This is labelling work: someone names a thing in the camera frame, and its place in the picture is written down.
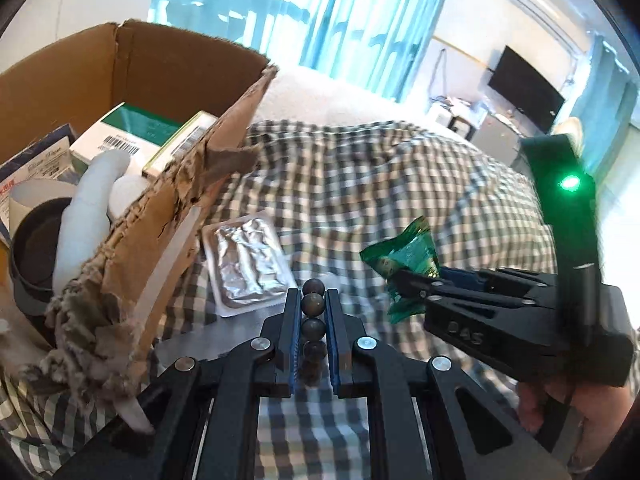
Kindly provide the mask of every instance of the blue curtain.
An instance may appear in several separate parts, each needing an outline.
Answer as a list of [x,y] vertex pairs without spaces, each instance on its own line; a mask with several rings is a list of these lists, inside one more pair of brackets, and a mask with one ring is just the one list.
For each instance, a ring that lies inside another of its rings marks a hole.
[[602,182],[625,142],[638,98],[638,86],[616,59],[615,51],[596,36],[591,71],[571,112],[582,123],[585,170]]
[[149,21],[252,47],[401,101],[444,0],[152,0]]

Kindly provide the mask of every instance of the cardboard box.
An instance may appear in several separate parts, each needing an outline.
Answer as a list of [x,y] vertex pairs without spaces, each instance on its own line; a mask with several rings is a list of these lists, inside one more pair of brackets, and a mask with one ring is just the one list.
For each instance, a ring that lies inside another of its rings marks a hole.
[[59,40],[0,75],[0,160],[65,123],[82,134],[121,102],[180,124],[200,110],[219,118],[131,205],[78,280],[49,305],[60,334],[49,367],[58,367],[78,399],[136,393],[159,319],[193,256],[197,229],[188,229],[143,317],[138,300],[190,209],[198,208],[201,221],[222,177],[250,170],[255,153],[234,149],[276,72],[264,56],[228,41],[128,21]]
[[11,190],[31,178],[56,179],[68,175],[69,147],[75,140],[71,127],[65,124],[0,165],[0,241],[7,247],[17,229],[17,225],[11,226],[9,222]]

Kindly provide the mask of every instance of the screw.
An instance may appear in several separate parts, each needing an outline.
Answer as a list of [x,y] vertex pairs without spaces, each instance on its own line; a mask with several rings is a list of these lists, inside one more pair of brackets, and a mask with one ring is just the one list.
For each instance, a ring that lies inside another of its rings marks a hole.
[[188,372],[196,365],[193,357],[181,357],[175,363],[174,367],[179,372]]
[[446,372],[447,370],[451,370],[451,361],[449,358],[440,355],[433,358],[433,361],[431,361],[431,366],[433,366],[436,370]]
[[251,348],[254,350],[266,350],[271,346],[271,341],[265,337],[257,337],[251,341]]
[[358,339],[358,346],[363,350],[373,350],[378,342],[369,336],[364,336]]

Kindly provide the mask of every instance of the aluminum foil packaging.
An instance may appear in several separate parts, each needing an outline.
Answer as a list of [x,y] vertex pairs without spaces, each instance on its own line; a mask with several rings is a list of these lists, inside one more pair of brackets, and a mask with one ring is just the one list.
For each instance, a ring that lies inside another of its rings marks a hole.
[[219,316],[283,303],[287,289],[296,287],[275,228],[263,212],[204,226],[202,241]]

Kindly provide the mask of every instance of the green led light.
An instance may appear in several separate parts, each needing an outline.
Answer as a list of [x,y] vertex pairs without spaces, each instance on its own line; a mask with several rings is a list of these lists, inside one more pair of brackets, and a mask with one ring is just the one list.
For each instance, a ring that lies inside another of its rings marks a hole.
[[560,187],[565,191],[575,191],[580,187],[580,178],[575,175],[569,175],[562,179]]

